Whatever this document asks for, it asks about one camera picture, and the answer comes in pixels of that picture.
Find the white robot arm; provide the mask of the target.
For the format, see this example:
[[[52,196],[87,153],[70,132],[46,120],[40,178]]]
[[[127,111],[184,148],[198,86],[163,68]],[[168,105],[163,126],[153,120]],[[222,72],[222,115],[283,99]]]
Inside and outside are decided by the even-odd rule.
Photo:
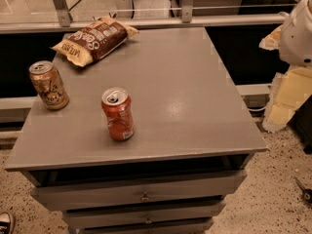
[[[288,64],[312,66],[312,0],[300,0],[285,19],[279,54]]]

